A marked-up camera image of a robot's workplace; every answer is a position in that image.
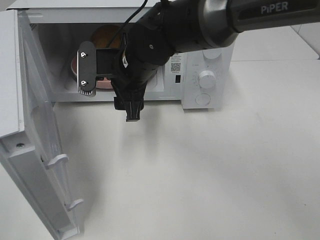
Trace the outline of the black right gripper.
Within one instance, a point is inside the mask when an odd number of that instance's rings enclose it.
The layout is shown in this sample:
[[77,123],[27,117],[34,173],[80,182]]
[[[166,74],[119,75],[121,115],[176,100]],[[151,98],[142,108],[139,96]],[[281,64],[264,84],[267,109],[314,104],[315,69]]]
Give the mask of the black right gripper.
[[96,48],[96,78],[111,80],[114,108],[126,111],[126,122],[140,120],[147,82],[159,67],[159,32],[124,32],[120,48]]

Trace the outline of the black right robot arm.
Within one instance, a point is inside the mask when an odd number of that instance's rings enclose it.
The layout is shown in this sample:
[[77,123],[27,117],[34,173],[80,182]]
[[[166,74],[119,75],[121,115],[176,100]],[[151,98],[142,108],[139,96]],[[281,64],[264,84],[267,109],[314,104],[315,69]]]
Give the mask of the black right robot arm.
[[317,0],[157,2],[129,28],[114,58],[114,107],[142,110],[147,81],[176,53],[225,48],[242,32],[319,20]]

